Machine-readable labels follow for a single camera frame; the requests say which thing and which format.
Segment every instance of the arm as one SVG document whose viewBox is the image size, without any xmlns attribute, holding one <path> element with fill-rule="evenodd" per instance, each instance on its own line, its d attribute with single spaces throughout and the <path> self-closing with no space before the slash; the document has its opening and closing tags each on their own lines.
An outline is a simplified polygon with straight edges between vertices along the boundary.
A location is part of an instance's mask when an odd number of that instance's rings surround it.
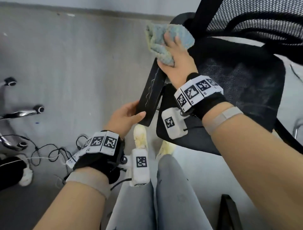
<svg viewBox="0 0 303 230">
<path fill-rule="evenodd" d="M 131 127 L 146 115 L 146 112 L 134 115 L 138 103 L 139 101 L 128 103 L 116 110 L 105 126 L 105 130 L 115 132 L 121 138 L 126 136 Z M 107 176 L 96 169 L 84 167 L 76 171 L 94 175 L 95 178 L 108 184 Z M 96 189 L 68 181 L 34 230 L 97 230 L 100 227 L 104 203 L 105 196 Z"/>
<path fill-rule="evenodd" d="M 198 72 L 194 60 L 165 34 L 167 49 L 175 67 L 158 61 L 175 88 L 181 87 L 190 73 Z M 223 102 L 202 119 L 208 125 L 233 105 Z M 219 125 L 211 138 L 234 176 L 258 210 L 275 229 L 300 229 L 303 226 L 303 156 L 243 114 Z"/>
</svg>

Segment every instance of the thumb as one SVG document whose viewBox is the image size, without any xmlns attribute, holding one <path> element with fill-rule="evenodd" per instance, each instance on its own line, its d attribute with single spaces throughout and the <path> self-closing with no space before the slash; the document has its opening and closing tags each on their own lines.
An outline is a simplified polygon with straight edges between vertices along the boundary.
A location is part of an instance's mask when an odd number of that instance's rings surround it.
<svg viewBox="0 0 303 230">
<path fill-rule="evenodd" d="M 146 115 L 146 112 L 143 111 L 143 112 L 140 112 L 140 113 L 138 113 L 138 114 L 132 116 L 132 117 L 131 117 L 132 123 L 133 123 L 133 124 L 136 124 L 136 123 L 142 121 L 142 119 L 145 117 L 145 115 Z"/>
<path fill-rule="evenodd" d="M 160 67 L 160 69 L 162 69 L 162 71 L 168 75 L 170 70 L 173 69 L 173 67 L 171 66 L 168 66 L 166 64 L 163 64 L 159 59 L 157 59 L 157 63 L 158 63 L 158 66 Z"/>
</svg>

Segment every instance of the gray pants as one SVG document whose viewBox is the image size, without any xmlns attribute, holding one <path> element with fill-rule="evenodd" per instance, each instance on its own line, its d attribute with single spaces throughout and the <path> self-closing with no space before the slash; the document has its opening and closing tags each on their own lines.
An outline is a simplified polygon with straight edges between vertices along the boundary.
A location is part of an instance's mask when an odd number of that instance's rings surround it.
<svg viewBox="0 0 303 230">
<path fill-rule="evenodd" d="M 158 227 L 154 189 L 149 182 L 139 188 L 126 183 L 123 185 L 127 188 L 124 188 L 123 194 L 119 194 L 106 229 L 212 230 L 194 190 L 173 156 L 164 155 L 161 158 L 157 179 Z"/>
</svg>

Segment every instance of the forearm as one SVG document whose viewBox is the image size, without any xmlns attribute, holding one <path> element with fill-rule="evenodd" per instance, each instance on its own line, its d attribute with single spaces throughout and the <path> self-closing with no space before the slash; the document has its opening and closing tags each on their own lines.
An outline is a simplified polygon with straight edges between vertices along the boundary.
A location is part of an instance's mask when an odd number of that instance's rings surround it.
<svg viewBox="0 0 303 230">
<path fill-rule="evenodd" d="M 231 106 L 217 105 L 205 115 L 203 124 Z M 259 211 L 277 229 L 299 229 L 303 224 L 303 156 L 242 114 L 222 123 L 211 137 Z"/>
<path fill-rule="evenodd" d="M 77 171 L 94 173 L 101 180 L 108 178 L 93 168 Z M 96 189 L 69 181 L 59 192 L 34 230 L 97 230 L 103 214 L 105 197 Z"/>
</svg>

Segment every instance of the yellow shoe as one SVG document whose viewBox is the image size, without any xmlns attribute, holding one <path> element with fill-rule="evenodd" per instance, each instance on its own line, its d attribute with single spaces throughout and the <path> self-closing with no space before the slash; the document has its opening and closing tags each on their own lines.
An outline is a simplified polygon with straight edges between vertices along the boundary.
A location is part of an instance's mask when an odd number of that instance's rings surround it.
<svg viewBox="0 0 303 230">
<path fill-rule="evenodd" d="M 146 128 L 144 125 L 137 124 L 134 128 L 134 140 L 137 149 L 146 149 L 148 152 L 147 146 L 147 137 L 146 137 Z"/>
<path fill-rule="evenodd" d="M 163 141 L 161 148 L 159 150 L 159 153 L 156 156 L 156 160 L 159 161 L 161 157 L 163 157 L 166 154 L 172 154 L 174 150 L 176 149 L 176 145 L 173 143 L 170 143 L 168 141 Z"/>
</svg>

